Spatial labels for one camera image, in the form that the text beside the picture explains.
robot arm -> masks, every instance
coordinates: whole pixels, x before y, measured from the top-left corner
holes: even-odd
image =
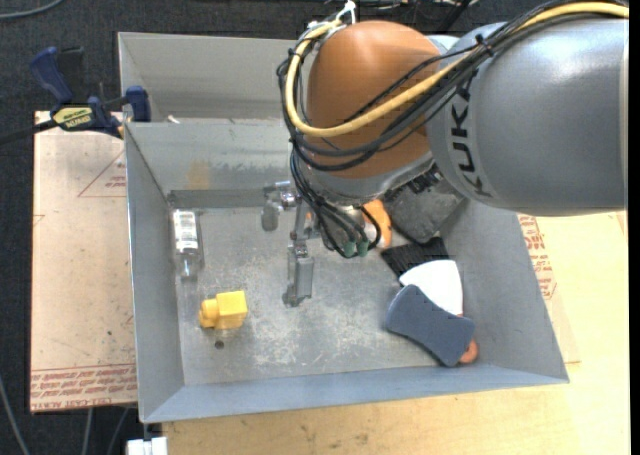
[[[381,199],[419,242],[465,199],[533,215],[625,208],[628,16],[622,0],[557,0],[460,39],[314,25],[279,72],[298,190],[325,233],[357,238],[341,214]]]

white object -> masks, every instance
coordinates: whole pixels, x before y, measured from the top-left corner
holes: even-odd
[[[452,315],[462,314],[462,282],[455,261],[429,261],[407,270],[399,279],[404,286],[420,288],[429,300]]]
[[[168,455],[168,453],[166,437],[154,437],[149,441],[134,439],[127,442],[126,455]]]

table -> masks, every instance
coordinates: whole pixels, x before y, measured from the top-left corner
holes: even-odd
[[[31,410],[131,403],[122,142],[55,130],[36,141]],[[70,230],[64,194],[102,221],[76,218]],[[535,221],[557,283],[548,307],[569,384],[166,423],[170,453],[629,453],[626,221],[610,212]],[[63,272],[42,266],[61,262]],[[78,288],[82,276],[91,287]]]

yellow object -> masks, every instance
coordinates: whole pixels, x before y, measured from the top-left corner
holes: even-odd
[[[203,300],[198,319],[202,327],[237,329],[242,326],[247,312],[244,291],[228,291]]]

orange object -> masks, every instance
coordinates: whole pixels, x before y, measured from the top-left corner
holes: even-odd
[[[327,39],[309,73],[307,87],[307,116],[317,128],[327,128],[346,122],[378,94],[422,62],[440,55],[439,49],[424,34],[390,21],[363,21],[347,26]],[[416,83],[431,76],[437,64],[431,64],[407,80],[382,101],[397,96]],[[371,124],[354,132],[340,135],[332,141],[348,149],[371,142],[400,115],[408,105],[397,108]],[[374,154],[362,165],[333,171],[342,178],[368,178],[399,169],[429,151],[423,121],[416,122],[411,134],[402,144],[394,145],[399,134],[388,142],[389,149]],[[307,141],[330,149],[321,139],[307,137]],[[308,154],[317,163],[336,164],[340,158]]]
[[[391,245],[391,217],[385,210],[384,205],[380,199],[375,199],[363,206],[366,212],[376,221],[380,227],[380,242],[379,247],[389,247]]]

